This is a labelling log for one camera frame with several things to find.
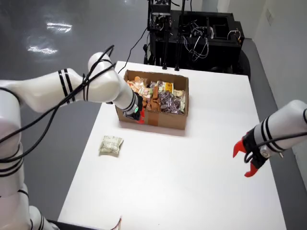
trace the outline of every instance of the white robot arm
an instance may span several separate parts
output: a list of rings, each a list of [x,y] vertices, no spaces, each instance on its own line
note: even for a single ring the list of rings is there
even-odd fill
[[[102,54],[96,53],[91,56],[88,62],[89,70]],[[98,63],[89,79],[112,65],[106,61],[110,61],[107,54],[102,57],[102,60],[105,61]],[[24,101],[34,111],[43,113],[56,106],[64,97],[81,85],[82,82],[82,76],[73,69],[62,69],[29,80],[0,80],[0,87],[14,92],[19,99]],[[131,101],[134,97],[132,89],[113,69],[96,78],[89,85],[88,89],[87,87],[84,89],[84,92],[85,94],[80,92],[72,97],[67,104],[78,100],[99,103],[113,102],[118,108],[127,111],[127,114],[134,113],[138,104],[137,98],[132,104]]]
[[[1,230],[53,230],[35,207],[28,206],[24,184],[23,162],[26,153],[20,142],[21,131],[52,112],[51,121],[60,106],[78,100],[114,103],[126,117],[140,121],[142,97],[128,86],[115,71],[109,56],[94,54],[89,62],[89,74],[80,76],[72,69],[30,80],[0,80],[0,229]],[[43,113],[34,122],[21,128],[20,103]]]
[[[250,130],[234,147],[233,157],[245,153],[244,162],[250,161],[253,176],[271,156],[280,154],[307,138],[307,104],[294,100],[264,119]]]

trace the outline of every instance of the table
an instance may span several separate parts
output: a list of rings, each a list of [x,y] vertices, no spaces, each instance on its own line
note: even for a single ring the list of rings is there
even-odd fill
[[[248,77],[126,69],[188,77],[186,129],[119,122],[114,106],[102,104],[58,221],[108,230],[122,216],[122,230],[285,230],[269,161],[246,178],[244,154],[232,158],[259,122]],[[104,135],[124,138],[118,158],[98,156]]]

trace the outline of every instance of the floor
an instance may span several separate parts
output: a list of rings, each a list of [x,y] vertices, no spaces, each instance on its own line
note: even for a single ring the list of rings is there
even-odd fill
[[[1,78],[25,80],[67,67],[82,74],[87,72],[89,57],[111,44],[115,45],[112,61],[126,60],[146,19],[144,0],[0,0]],[[146,36],[134,49],[131,62],[143,62],[145,40]],[[251,87],[262,120],[277,107],[253,41],[246,39],[243,50],[250,61]],[[45,139],[25,159],[30,204],[48,219],[59,216],[99,108],[98,103],[86,102],[61,108]],[[21,113],[22,124],[38,116],[26,105]],[[47,119],[23,133],[25,149],[46,123]],[[273,158],[271,165],[287,228],[306,229],[307,192],[292,151],[284,160]]]

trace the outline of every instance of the open cardboard box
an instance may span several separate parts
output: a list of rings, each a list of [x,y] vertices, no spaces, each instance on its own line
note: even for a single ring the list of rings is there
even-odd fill
[[[136,76],[140,78],[147,78],[149,81],[164,81],[174,84],[174,89],[185,90],[186,92],[186,103],[184,114],[170,114],[163,112],[147,111],[145,109],[144,124],[151,126],[167,127],[167,128],[177,128],[185,129],[187,116],[189,112],[189,79],[180,75],[167,74],[167,73],[150,73],[150,72],[140,72],[127,70],[124,76],[125,81],[133,81]],[[136,121],[124,117],[121,109],[116,107],[116,112],[120,121],[126,121],[131,123],[136,123]]]

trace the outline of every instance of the cable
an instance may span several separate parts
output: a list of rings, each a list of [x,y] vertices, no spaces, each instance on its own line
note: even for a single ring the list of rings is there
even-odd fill
[[[203,51],[204,51],[206,46],[207,46],[207,53],[206,53],[205,56],[202,57],[202,53],[203,53]],[[204,58],[206,58],[208,56],[208,54],[209,54],[208,38],[206,38],[206,44],[203,46],[201,54],[198,55],[196,51],[195,51],[195,54],[197,55],[197,58],[195,60],[193,60],[193,61],[196,61],[198,58],[204,59]]]
[[[229,37],[230,33],[232,33],[232,32],[235,32],[235,34],[236,34],[237,32],[239,32],[239,38],[238,38],[238,41],[239,41],[240,38],[241,38],[241,32],[240,32],[239,30],[231,30],[231,31],[229,31],[229,33],[228,33],[228,35],[227,35],[227,40],[228,40],[228,37]]]
[[[172,4],[174,4],[175,6],[180,7],[178,4],[174,3],[173,1],[171,1]]]
[[[269,144],[269,143],[272,143],[272,142],[276,142],[276,141],[279,141],[279,140],[287,140],[287,139],[298,138],[298,137],[302,137],[302,136],[307,136],[307,132],[289,134],[289,135],[281,136],[279,138],[273,138],[271,140],[267,140],[267,141],[264,141],[264,142],[258,144],[257,147],[259,148],[263,145],[266,145],[266,144]]]
[[[198,39],[197,39],[197,41],[196,41],[196,43],[195,43],[195,46],[194,46],[194,48],[193,48],[194,50],[195,50],[195,47],[196,47],[196,45],[197,45],[199,39],[200,39],[200,36],[198,37]]]
[[[120,230],[120,224],[121,224],[121,217],[119,218],[117,225],[114,228],[112,228],[111,230],[115,230],[117,227],[118,227],[118,230]]]
[[[149,37],[149,34],[150,34],[150,32],[148,32],[148,35],[147,35],[147,39],[146,39],[146,45],[147,45],[147,47],[148,47],[148,37]]]
[[[14,158],[5,158],[5,159],[0,159],[0,163],[10,163],[10,162],[13,162],[13,161],[16,161],[16,160],[19,160],[25,156],[27,156],[31,151],[33,151],[37,146],[38,144],[43,140],[43,138],[45,137],[46,133],[48,132],[49,128],[50,128],[50,125],[54,119],[54,116],[56,114],[56,112],[58,111],[58,109],[63,105],[65,104],[66,102],[68,102],[72,97],[74,97],[76,94],[78,94],[80,91],[85,90],[85,87],[88,87],[89,84],[95,80],[97,77],[99,77],[100,75],[104,74],[105,72],[111,70],[112,68],[114,68],[116,66],[116,63],[115,64],[112,64],[111,66],[109,66],[108,68],[104,69],[103,71],[97,73],[96,75],[94,75],[92,78],[89,79],[89,77],[91,76],[93,70],[96,68],[96,66],[99,64],[99,62],[101,62],[103,56],[108,52],[110,51],[110,54],[109,56],[112,54],[112,51],[113,51],[113,48],[114,48],[114,45],[110,46],[108,49],[106,49],[106,51],[100,56],[100,58],[92,65],[89,73],[86,75],[86,77],[83,79],[83,82],[76,87],[76,89],[74,89],[69,95],[67,95],[64,99],[62,99],[56,106],[52,107],[51,109],[47,110],[46,112],[44,112],[39,118],[37,118],[35,121],[31,122],[30,124],[14,131],[13,133],[5,136],[4,138],[2,138],[0,140],[0,144],[4,141],[6,141],[7,139],[11,138],[12,136],[30,128],[31,126],[35,125],[37,122],[39,122],[41,119],[43,119],[47,114],[49,114],[50,112],[53,111],[50,119],[49,119],[49,122],[43,132],[43,134],[41,135],[41,137],[36,141],[36,143],[30,148],[28,149],[27,151],[25,151],[23,154],[17,156],[17,157],[14,157]]]
[[[287,139],[298,138],[298,137],[302,137],[302,136],[307,136],[307,132],[289,134],[289,135],[281,136],[279,138],[273,138],[271,140],[267,140],[267,141],[264,141],[264,142],[257,144],[256,148],[260,148],[263,145],[267,145],[267,144],[270,144],[272,142],[276,142],[276,141],[279,141],[279,140],[287,140]],[[244,162],[245,163],[250,162],[250,160],[253,158],[253,153],[248,157],[249,154],[250,153],[246,153],[245,156],[244,156]]]
[[[126,61],[126,64],[125,64],[125,66],[123,67],[123,68],[121,68],[121,70],[118,72],[118,73],[120,73],[125,67],[126,67],[126,65],[127,65],[127,63],[128,63],[128,61],[129,61],[129,58],[130,58],[130,55],[131,55],[131,51],[134,49],[134,47],[139,43],[139,41],[142,39],[142,37],[144,36],[144,33],[146,32],[146,30],[147,30],[147,27],[145,28],[145,30],[144,30],[144,32],[143,32],[143,34],[142,34],[142,36],[139,38],[139,40],[136,42],[136,44],[134,44],[134,46],[131,48],[131,50],[130,50],[130,52],[129,52],[129,56],[128,56],[128,59],[127,59],[127,61]]]

